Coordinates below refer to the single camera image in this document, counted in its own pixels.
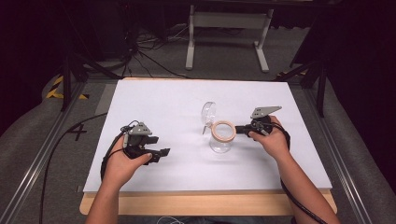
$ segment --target roll of tape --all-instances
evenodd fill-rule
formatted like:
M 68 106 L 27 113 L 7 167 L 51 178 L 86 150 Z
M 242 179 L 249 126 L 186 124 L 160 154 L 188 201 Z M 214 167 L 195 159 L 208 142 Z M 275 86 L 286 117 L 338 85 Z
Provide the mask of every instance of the roll of tape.
M 225 125 L 229 126 L 233 133 L 230 136 L 226 136 L 226 137 L 221 136 L 218 133 L 216 133 L 216 127 L 218 127 L 220 124 L 225 124 Z M 235 126 L 230 121 L 227 121 L 227 120 L 219 120 L 219 121 L 213 123 L 210 128 L 212 129 L 213 138 L 215 138 L 217 141 L 222 142 L 222 143 L 229 143 L 229 142 L 233 141 L 233 139 L 236 136 Z

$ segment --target hand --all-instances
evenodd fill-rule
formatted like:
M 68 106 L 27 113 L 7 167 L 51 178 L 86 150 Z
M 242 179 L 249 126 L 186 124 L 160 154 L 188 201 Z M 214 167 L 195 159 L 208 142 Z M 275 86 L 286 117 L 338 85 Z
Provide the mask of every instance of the hand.
M 281 125 L 275 116 L 270 116 L 270 118 L 271 122 Z M 265 151 L 276 161 L 290 154 L 285 135 L 278 128 L 274 128 L 267 136 L 254 132 L 249 132 L 248 135 L 255 141 L 260 142 Z
M 122 149 L 124 136 L 122 136 L 111 152 Z M 103 179 L 104 184 L 110 185 L 112 188 L 120 189 L 134 175 L 134 172 L 144 163 L 151 159 L 151 153 L 144 154 L 136 159 L 129 159 L 123 151 L 114 153 L 107 162 L 106 172 Z

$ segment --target metal bar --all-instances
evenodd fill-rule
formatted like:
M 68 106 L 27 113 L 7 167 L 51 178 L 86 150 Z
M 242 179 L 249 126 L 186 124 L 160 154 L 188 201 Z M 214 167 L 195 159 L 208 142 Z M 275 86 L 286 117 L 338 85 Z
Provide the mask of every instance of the metal bar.
M 347 169 L 346 164 L 343 161 L 343 158 L 340 154 L 340 150 L 332 138 L 332 134 L 326 124 L 324 118 L 321 118 L 317 113 L 315 104 L 315 96 L 310 90 L 304 90 L 305 97 L 308 100 L 309 106 L 311 110 L 314 112 L 317 122 L 320 126 L 320 129 L 323 131 L 323 135 L 326 139 L 326 142 L 330 149 L 330 156 L 332 159 L 332 163 L 334 164 L 335 170 L 341 180 L 346 196 L 349 199 L 349 202 L 352 206 L 353 212 L 355 213 L 356 218 L 361 224 L 369 224 L 373 223 L 370 219 L 367 210 L 361 200 L 361 196 L 358 193 L 358 190 L 355 186 L 355 182 L 353 181 L 349 171 Z
M 50 150 L 56 143 L 56 139 L 59 136 L 59 132 L 62 129 L 62 126 L 68 114 L 70 113 L 74 102 L 81 95 L 84 86 L 85 84 L 82 82 L 77 83 L 76 87 L 73 90 L 72 101 L 70 102 L 69 106 L 66 108 L 64 112 L 60 112 L 54 124 L 52 125 L 52 128 L 50 129 L 46 140 L 44 141 L 43 145 L 37 152 L 34 161 L 27 170 L 25 176 L 23 177 L 20 186 L 18 187 L 14 196 L 9 202 L 5 212 L 0 217 L 0 224 L 12 223 L 15 217 L 17 216 L 17 214 L 19 213 L 19 211 L 21 210 L 24 201 L 26 200 L 30 190 L 35 184 L 38 176 L 40 175 L 42 168 L 44 167 L 50 156 Z

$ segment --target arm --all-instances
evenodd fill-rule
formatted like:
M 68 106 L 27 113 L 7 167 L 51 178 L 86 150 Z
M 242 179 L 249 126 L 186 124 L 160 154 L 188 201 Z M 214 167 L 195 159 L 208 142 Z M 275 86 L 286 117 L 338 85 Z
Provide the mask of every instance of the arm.
M 123 136 L 112 148 L 112 152 L 122 148 Z M 89 223 L 117 223 L 119 214 L 120 188 L 128 182 L 141 165 L 149 161 L 151 154 L 130 160 L 123 151 L 114 153 L 107 162 L 102 184 L 93 200 L 85 221 Z
M 271 121 L 280 124 L 276 117 L 271 117 Z M 254 132 L 250 132 L 249 136 L 260 142 L 276 160 L 283 183 L 298 202 L 327 223 L 340 223 L 326 199 L 291 156 L 285 136 L 279 129 L 274 128 L 268 136 Z M 290 206 L 297 223 L 317 223 L 292 201 Z

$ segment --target white paper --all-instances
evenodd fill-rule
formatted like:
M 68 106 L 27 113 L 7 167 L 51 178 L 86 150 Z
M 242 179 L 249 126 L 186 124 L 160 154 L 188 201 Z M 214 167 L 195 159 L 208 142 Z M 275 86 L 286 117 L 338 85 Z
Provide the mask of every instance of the white paper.
M 158 163 L 140 167 L 121 191 L 281 189 L 274 159 L 262 146 L 238 134 L 232 149 L 217 154 L 202 134 L 201 110 L 216 103 L 215 120 L 249 124 L 256 107 L 281 105 L 273 113 L 291 136 L 290 152 L 319 189 L 332 184 L 318 157 L 287 83 L 219 80 L 121 80 L 111 102 L 84 192 L 99 189 L 100 167 L 120 128 L 143 121 L 159 150 L 170 147 Z

